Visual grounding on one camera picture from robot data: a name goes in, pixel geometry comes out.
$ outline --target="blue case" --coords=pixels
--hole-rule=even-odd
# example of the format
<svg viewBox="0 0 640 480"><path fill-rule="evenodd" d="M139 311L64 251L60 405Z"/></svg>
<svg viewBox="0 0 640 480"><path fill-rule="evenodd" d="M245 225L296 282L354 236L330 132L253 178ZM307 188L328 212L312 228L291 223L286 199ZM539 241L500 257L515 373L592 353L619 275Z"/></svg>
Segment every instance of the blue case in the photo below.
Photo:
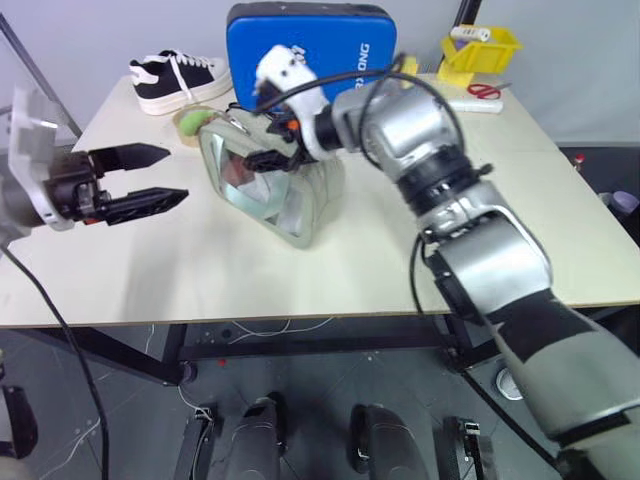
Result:
<svg viewBox="0 0 640 480"><path fill-rule="evenodd" d="M256 106L256 67L274 45L304 57L320 77L384 68L393 59L396 27L373 5L258 2L235 5L227 17L227 51L238 102ZM371 80L358 78L327 85L331 101L343 90Z"/></svg>

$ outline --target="white bottle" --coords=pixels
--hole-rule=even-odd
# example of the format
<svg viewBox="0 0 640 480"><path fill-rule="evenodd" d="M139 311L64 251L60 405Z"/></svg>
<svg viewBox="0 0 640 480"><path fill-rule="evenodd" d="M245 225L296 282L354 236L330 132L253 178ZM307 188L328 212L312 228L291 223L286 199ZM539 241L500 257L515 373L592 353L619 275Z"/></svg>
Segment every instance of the white bottle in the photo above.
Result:
<svg viewBox="0 0 640 480"><path fill-rule="evenodd" d="M465 40L467 42L486 42L491 38L491 30L481 27L470 27L461 25L453 27L449 36L454 40Z"/></svg>

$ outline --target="purple object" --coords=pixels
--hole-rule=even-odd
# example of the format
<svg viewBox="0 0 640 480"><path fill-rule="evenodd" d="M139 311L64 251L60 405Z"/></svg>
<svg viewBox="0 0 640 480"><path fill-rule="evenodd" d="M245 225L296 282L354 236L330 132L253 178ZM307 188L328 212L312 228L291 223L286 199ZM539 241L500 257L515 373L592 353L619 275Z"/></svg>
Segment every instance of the purple object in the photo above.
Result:
<svg viewBox="0 0 640 480"><path fill-rule="evenodd" d="M640 200L630 193L618 191L611 197L611 207L623 216L629 215L640 205Z"/></svg>
<svg viewBox="0 0 640 480"><path fill-rule="evenodd" d="M456 50L462 50L469 43L467 40L455 40L453 45L456 47Z"/></svg>

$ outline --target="red scissors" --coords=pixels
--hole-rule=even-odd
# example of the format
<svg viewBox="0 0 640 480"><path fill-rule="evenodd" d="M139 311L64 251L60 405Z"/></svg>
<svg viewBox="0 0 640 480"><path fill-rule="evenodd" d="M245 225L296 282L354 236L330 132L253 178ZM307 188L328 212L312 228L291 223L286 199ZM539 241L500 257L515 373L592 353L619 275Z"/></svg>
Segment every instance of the red scissors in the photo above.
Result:
<svg viewBox="0 0 640 480"><path fill-rule="evenodd" d="M497 100L502 95L500 90L509 86L511 86L510 83L503 83L495 87L484 83L472 83L467 87L467 92L481 100Z"/></svg>

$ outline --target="white sneaker sole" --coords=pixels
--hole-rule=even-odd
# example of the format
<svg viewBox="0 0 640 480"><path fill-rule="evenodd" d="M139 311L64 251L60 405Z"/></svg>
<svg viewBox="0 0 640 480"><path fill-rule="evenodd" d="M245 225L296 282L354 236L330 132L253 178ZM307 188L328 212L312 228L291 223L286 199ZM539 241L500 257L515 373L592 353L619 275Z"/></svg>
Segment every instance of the white sneaker sole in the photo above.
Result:
<svg viewBox="0 0 640 480"><path fill-rule="evenodd" d="M193 102L189 101L186 93L179 91L153 99L138 97L138 103L142 111L148 115L164 115L192 103L200 103L219 97L227 90L230 90L232 86L231 72L227 69L222 76L216 78L213 82L192 88Z"/></svg>

